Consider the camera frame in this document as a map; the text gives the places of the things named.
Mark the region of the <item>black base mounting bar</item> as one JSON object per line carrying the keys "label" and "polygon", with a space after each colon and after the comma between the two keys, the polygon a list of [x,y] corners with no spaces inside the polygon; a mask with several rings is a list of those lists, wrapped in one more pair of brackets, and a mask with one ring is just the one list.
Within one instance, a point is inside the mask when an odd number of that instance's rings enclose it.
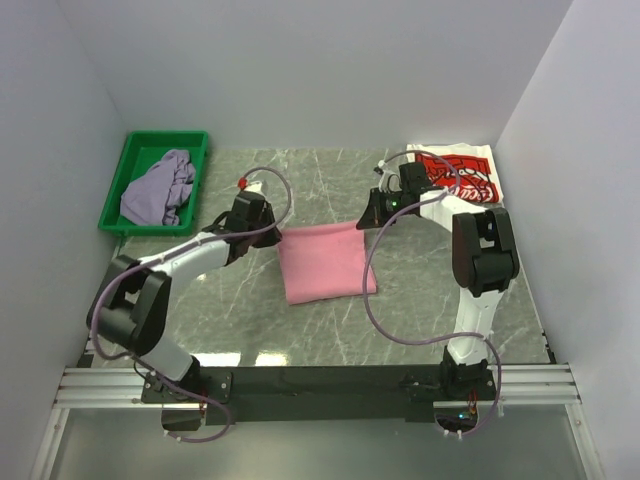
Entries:
{"label": "black base mounting bar", "polygon": [[432,423],[439,402],[492,401],[486,367],[439,365],[203,367],[197,393],[208,425],[312,420],[403,419]]}

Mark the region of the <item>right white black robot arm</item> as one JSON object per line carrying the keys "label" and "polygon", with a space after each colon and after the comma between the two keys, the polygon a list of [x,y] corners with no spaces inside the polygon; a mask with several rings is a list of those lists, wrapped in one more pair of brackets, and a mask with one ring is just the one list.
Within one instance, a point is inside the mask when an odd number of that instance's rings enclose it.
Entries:
{"label": "right white black robot arm", "polygon": [[487,387],[493,395],[500,390],[500,373],[489,369],[489,358],[501,365],[491,342],[497,307],[520,270],[519,255],[509,213],[504,208],[488,209],[454,195],[451,188],[437,187],[425,166],[418,162],[399,167],[399,188],[388,182],[392,173],[379,164],[379,185],[369,192],[367,206],[357,221],[359,230],[376,229],[377,246],[383,233],[402,216],[415,215],[432,221],[451,234],[451,267],[458,286],[459,303],[454,331],[428,340],[403,340],[383,330],[374,318],[368,299],[368,272],[374,255],[365,260],[362,278],[365,310],[376,330],[387,339],[410,346],[446,344],[438,369],[436,390],[445,398],[460,399]]}

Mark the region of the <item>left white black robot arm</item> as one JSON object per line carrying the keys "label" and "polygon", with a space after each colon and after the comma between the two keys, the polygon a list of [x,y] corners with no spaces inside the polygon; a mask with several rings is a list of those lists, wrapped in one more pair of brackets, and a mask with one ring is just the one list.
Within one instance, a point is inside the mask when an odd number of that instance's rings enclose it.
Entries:
{"label": "left white black robot arm", "polygon": [[101,338],[133,355],[164,380],[176,401],[206,392],[199,361],[165,334],[171,293],[211,270],[227,267],[249,249],[281,241],[271,204],[245,189],[230,210],[191,240],[140,259],[112,260],[87,316],[96,350]]}

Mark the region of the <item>pink t-shirt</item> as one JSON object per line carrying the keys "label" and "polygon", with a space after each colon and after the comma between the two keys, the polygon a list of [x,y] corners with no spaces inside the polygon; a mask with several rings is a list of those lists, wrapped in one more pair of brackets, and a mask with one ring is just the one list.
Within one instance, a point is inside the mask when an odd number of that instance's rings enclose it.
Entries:
{"label": "pink t-shirt", "polygon": [[354,221],[287,228],[277,250],[290,305],[377,292],[365,267],[365,235]]}

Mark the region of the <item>lavender t-shirt in bin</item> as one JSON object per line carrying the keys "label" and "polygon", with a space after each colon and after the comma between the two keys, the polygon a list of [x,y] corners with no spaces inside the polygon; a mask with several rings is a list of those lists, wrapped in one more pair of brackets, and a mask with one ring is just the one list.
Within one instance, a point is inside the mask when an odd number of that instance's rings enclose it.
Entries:
{"label": "lavender t-shirt in bin", "polygon": [[196,169],[187,150],[172,149],[132,181],[120,199],[120,214],[138,226],[178,226],[178,210],[189,200]]}

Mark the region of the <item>green plastic bin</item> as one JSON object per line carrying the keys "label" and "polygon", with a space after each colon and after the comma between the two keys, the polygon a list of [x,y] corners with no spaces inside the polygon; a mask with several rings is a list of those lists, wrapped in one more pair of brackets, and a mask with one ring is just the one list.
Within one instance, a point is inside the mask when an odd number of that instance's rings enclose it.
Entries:
{"label": "green plastic bin", "polygon": [[[188,236],[195,227],[199,189],[208,166],[209,135],[202,130],[138,130],[124,143],[111,182],[98,227],[115,236]],[[177,209],[177,226],[137,226],[120,213],[121,196],[126,188],[146,174],[172,149],[186,150],[195,168],[193,190],[184,206]]]}

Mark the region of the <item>folded red white Coca-Cola t-shirt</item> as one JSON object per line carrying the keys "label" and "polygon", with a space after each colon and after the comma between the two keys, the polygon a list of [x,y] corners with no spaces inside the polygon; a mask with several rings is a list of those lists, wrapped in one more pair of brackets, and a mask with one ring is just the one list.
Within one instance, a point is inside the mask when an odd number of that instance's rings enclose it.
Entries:
{"label": "folded red white Coca-Cola t-shirt", "polygon": [[[458,143],[429,146],[407,144],[406,150],[433,153],[454,167],[460,177],[460,185],[455,190],[455,195],[459,198],[483,204],[503,202],[503,191],[493,152],[489,145]],[[439,160],[424,153],[407,154],[406,157],[409,162],[419,161],[422,163],[433,184],[446,188],[452,188],[455,185],[455,175]]]}

